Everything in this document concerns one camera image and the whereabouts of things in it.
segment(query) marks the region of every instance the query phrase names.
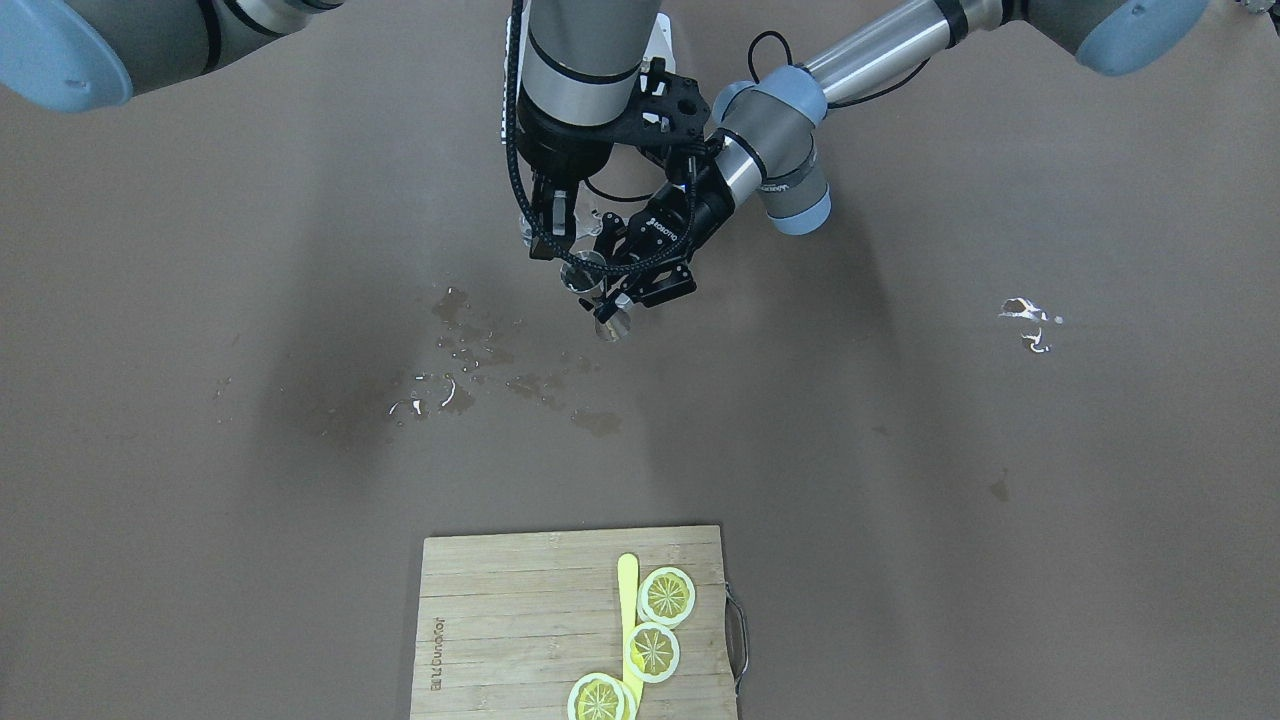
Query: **yellow knife handle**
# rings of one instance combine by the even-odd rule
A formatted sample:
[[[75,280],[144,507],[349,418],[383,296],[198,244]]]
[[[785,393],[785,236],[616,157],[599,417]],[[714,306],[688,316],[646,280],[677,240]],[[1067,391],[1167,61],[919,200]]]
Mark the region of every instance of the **yellow knife handle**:
[[[644,680],[627,667],[627,638],[636,629],[636,594],[640,587],[640,561],[630,552],[618,556],[618,600],[622,606],[622,684],[636,696],[639,712]]]

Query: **black cable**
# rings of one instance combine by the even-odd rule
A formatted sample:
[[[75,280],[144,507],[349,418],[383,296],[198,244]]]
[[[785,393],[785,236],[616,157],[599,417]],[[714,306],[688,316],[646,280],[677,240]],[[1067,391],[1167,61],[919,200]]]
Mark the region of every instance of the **black cable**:
[[[755,82],[760,82],[760,74],[755,72],[755,46],[759,45],[765,37],[776,37],[778,42],[782,44],[782,50],[787,54],[787,64],[792,64],[791,45],[787,42],[787,38],[782,37],[782,33],[776,29],[767,29],[760,35],[756,35],[755,40],[746,46],[746,69],[751,70],[751,79]]]
[[[585,181],[582,181],[582,183],[586,184],[586,188],[590,190],[591,192],[599,195],[605,200],[612,200],[614,202],[644,202],[645,200],[653,197],[652,195],[636,195],[635,197],[620,197],[617,195],[609,195],[608,192],[604,192],[603,190],[591,184],[591,178],[586,178]]]
[[[920,74],[920,70],[924,69],[924,65],[928,65],[928,64],[929,64],[929,58],[925,58],[923,63],[920,63],[919,65],[915,67],[914,70],[911,70],[911,74],[906,76],[900,82],[895,83],[892,87],[886,87],[884,90],[881,90],[879,92],[873,92],[873,94],[870,94],[870,95],[868,95],[865,97],[859,97],[858,100],[846,100],[845,102],[831,102],[831,104],[827,105],[827,109],[828,110],[840,110],[841,108],[852,108],[854,105],[861,105],[863,102],[868,102],[870,100],[876,100],[877,97],[884,97],[890,92],[893,92],[895,90],[897,90],[897,88],[902,87],[904,85],[911,82],[911,79],[915,78],[915,76]]]
[[[506,115],[503,117],[503,137],[507,140],[507,178],[511,181],[511,191],[516,196],[516,204],[520,205],[520,213],[525,217],[525,222],[529,223],[530,232],[538,240],[545,242],[552,254],[556,258],[590,273],[600,273],[604,277],[622,277],[630,275],[631,273],[643,273],[645,270],[652,270],[658,265],[666,263],[675,258],[680,251],[684,251],[692,243],[694,233],[694,213],[698,210],[696,200],[696,177],[698,167],[696,159],[690,158],[690,163],[694,164],[691,168],[694,172],[685,183],[685,197],[689,200],[689,222],[685,225],[685,232],[676,242],[671,243],[669,247],[660,252],[654,252],[653,255],[639,260],[636,263],[628,263],[626,265],[605,265],[603,263],[593,263],[590,260],[584,260],[575,256],[567,249],[561,247],[558,242],[552,240],[547,234],[541,223],[538,222],[538,215],[534,214],[534,208],[529,202],[529,196],[525,193],[525,181],[520,177],[520,155],[516,152],[516,97],[518,94],[518,87],[516,85],[516,74],[520,69],[520,36],[521,24],[524,20],[525,3],[524,0],[512,0],[511,3],[511,29],[507,37],[507,77],[504,83],[504,97],[503,109]]]

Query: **yellow stick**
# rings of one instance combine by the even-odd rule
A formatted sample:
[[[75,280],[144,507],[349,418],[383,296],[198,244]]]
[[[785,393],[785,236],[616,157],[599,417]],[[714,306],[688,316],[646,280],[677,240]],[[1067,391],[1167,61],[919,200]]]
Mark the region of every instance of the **yellow stick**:
[[[630,552],[618,556],[618,600],[622,605],[622,684],[636,696],[636,715],[640,714],[640,696],[644,680],[627,667],[627,638],[636,628],[636,593],[640,585],[640,561]]]

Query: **wooden cutting board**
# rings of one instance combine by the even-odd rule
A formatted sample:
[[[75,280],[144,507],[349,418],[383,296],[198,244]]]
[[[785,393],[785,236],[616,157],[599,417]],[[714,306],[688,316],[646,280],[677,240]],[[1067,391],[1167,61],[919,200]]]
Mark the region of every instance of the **wooden cutting board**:
[[[675,630],[680,666],[645,685],[639,720],[736,720],[714,525],[428,538],[411,717],[562,720],[579,678],[621,679],[625,552],[639,557],[640,580],[675,565],[698,588]]]

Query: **blue joint cap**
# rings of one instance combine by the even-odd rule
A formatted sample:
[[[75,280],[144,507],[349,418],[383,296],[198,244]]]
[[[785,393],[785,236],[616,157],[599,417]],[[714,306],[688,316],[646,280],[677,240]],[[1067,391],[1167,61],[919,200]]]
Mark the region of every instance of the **blue joint cap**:
[[[1208,0],[1129,0],[1089,32],[1075,59],[1111,77],[1140,70],[1185,37],[1206,5]]]
[[[0,82],[60,113],[133,97],[120,56],[63,0],[0,0]]]
[[[719,95],[716,96],[716,101],[712,102],[712,122],[717,126],[724,122],[724,115],[728,114],[728,106],[733,104],[733,99],[737,97],[744,90],[750,90],[755,87],[755,83],[749,79],[740,79],[737,82],[728,83]]]
[[[809,118],[813,127],[827,117],[827,96],[822,86],[804,68],[782,65],[760,81],[755,90],[777,97]]]
[[[773,220],[773,225],[778,228],[780,232],[786,234],[809,234],[813,231],[822,227],[831,217],[831,186],[827,186],[827,192],[823,193],[822,200],[813,204],[808,210],[801,210],[790,218],[774,218],[769,215]]]

